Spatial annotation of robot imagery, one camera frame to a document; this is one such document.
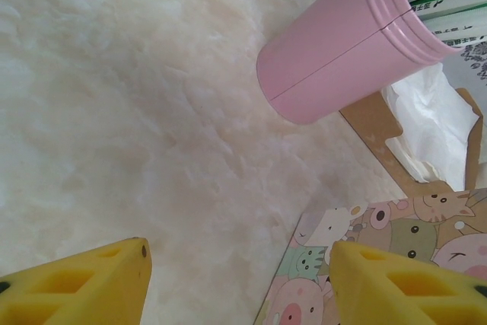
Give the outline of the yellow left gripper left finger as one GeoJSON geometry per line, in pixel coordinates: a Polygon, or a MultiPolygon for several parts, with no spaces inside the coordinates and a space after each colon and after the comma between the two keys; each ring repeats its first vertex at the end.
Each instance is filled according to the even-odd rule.
{"type": "Polygon", "coordinates": [[[148,241],[132,237],[1,278],[3,324],[138,324],[151,278],[148,241]]]}

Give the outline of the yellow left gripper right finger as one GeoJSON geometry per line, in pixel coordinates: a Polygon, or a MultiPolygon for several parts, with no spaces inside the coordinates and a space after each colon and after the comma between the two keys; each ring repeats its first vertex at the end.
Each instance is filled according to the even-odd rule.
{"type": "Polygon", "coordinates": [[[486,322],[486,283],[434,264],[338,241],[329,276],[342,324],[486,322]]]}

